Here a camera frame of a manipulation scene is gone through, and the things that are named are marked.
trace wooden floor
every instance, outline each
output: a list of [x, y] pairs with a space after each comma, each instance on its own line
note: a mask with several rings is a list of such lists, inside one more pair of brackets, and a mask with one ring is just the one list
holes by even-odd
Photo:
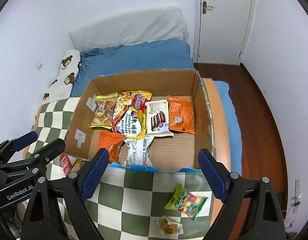
[[[232, 65], [195, 64], [202, 77], [225, 81], [242, 133], [242, 177], [259, 180], [267, 176], [287, 206], [287, 172], [282, 142], [270, 109], [246, 68]], [[244, 200], [230, 239], [239, 236], [248, 200]]]

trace franzzi biscuit package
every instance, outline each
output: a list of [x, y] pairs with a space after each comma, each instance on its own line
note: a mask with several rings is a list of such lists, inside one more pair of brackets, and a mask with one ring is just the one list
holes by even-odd
[[174, 134], [168, 129], [168, 102], [166, 99], [149, 101], [145, 103], [147, 134], [164, 137]]

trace cardboard box flap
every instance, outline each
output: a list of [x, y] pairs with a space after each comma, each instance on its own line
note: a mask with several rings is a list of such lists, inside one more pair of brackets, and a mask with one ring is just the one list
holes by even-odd
[[128, 90], [148, 90], [155, 96], [192, 96], [196, 70], [149, 70], [93, 78], [103, 95]]
[[204, 84], [197, 86], [194, 104], [194, 120], [195, 120], [195, 169], [200, 169], [198, 165], [198, 152], [206, 148], [211, 153], [213, 150], [213, 126], [208, 114], [209, 101], [206, 90], [203, 89]]
[[68, 154], [85, 159], [88, 156], [89, 146], [93, 134], [93, 129], [90, 128], [90, 124], [96, 111], [96, 108], [92, 111], [92, 109], [88, 106], [88, 102], [91, 102], [91, 98], [95, 95], [98, 96], [101, 95], [101, 93], [91, 80], [89, 81], [81, 99], [78, 102], [66, 134], [65, 152]]

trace door frame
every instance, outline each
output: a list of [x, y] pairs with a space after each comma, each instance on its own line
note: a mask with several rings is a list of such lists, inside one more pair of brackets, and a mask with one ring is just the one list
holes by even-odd
[[[194, 47], [193, 47], [193, 63], [197, 63], [198, 60], [198, 48], [199, 48], [199, 38], [200, 38], [200, 32], [201, 32], [201, 5], [202, 0], [195, 0], [195, 31], [194, 31]], [[251, 6], [250, 6], [250, 12], [248, 16], [247, 26], [246, 26], [246, 32], [241, 48], [241, 54], [238, 58], [237, 65], [240, 65], [240, 63], [243, 60], [243, 55], [246, 49], [248, 37], [251, 31], [252, 23], [253, 23], [253, 16], [254, 16], [254, 8], [255, 8], [256, 0], [251, 0]]]

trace light switch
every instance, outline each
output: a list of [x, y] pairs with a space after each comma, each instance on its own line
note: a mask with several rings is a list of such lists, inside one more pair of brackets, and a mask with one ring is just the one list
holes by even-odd
[[41, 67], [42, 67], [42, 63], [40, 62], [40, 61], [36, 61], [35, 62], [35, 67], [37, 68], [37, 69], [40, 69]]

